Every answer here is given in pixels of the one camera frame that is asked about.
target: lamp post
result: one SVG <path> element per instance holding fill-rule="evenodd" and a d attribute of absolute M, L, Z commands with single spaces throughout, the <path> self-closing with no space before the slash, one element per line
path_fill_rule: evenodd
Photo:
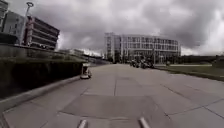
<path fill-rule="evenodd" d="M 31 7 L 34 6 L 34 4 L 32 2 L 27 2 L 26 4 L 27 4 L 27 10 L 26 10 L 26 14 L 25 14 L 25 18 L 24 18 L 24 22 L 23 22 L 23 26 L 22 26 L 22 31 L 21 31 L 21 35 L 20 35 L 20 39 L 19 39 L 19 45 L 22 45 L 22 42 L 23 42 L 24 31 L 26 28 L 26 22 L 27 22 L 27 16 L 28 16 L 29 10 Z"/>

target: office building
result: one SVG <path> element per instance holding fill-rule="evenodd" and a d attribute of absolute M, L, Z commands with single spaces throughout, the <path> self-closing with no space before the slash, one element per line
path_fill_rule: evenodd
<path fill-rule="evenodd" d="M 84 51 L 79 50 L 79 49 L 73 49 L 70 50 L 70 53 L 76 56 L 83 56 L 84 55 Z"/>
<path fill-rule="evenodd" d="M 180 56 L 180 44 L 176 40 L 149 35 L 116 35 L 105 33 L 105 56 L 114 61 L 133 60 L 140 56 L 153 57 L 164 62 L 169 57 Z"/>
<path fill-rule="evenodd" d="M 28 16 L 24 45 L 46 50 L 55 50 L 60 31 L 48 23 Z"/>
<path fill-rule="evenodd" d="M 19 39 L 22 32 L 24 17 L 15 12 L 8 11 L 4 22 L 3 32 L 15 35 Z"/>
<path fill-rule="evenodd" d="M 0 30 L 3 31 L 3 22 L 5 19 L 5 14 L 7 13 L 9 4 L 4 1 L 0 0 Z"/>

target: grass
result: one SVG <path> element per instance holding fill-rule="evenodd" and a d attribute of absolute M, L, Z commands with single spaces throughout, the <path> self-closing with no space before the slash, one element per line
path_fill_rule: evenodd
<path fill-rule="evenodd" d="M 200 74 L 208 74 L 213 76 L 224 76 L 224 69 L 214 68 L 212 66 L 159 66 L 158 69 L 169 70 L 174 72 L 192 72 Z"/>

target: sky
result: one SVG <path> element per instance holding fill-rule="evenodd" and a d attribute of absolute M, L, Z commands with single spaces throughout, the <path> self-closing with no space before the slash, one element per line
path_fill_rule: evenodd
<path fill-rule="evenodd" d="M 25 15 L 27 0 L 6 0 Z M 59 48 L 101 53 L 104 33 L 178 40 L 182 54 L 224 52 L 223 0 L 30 0 L 30 13 L 60 29 Z"/>

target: concrete pavement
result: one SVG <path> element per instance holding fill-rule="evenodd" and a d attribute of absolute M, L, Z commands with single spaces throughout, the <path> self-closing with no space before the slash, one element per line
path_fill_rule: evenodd
<path fill-rule="evenodd" d="M 94 67 L 70 83 L 3 113 L 10 128 L 222 128 L 223 82 L 128 65 Z"/>

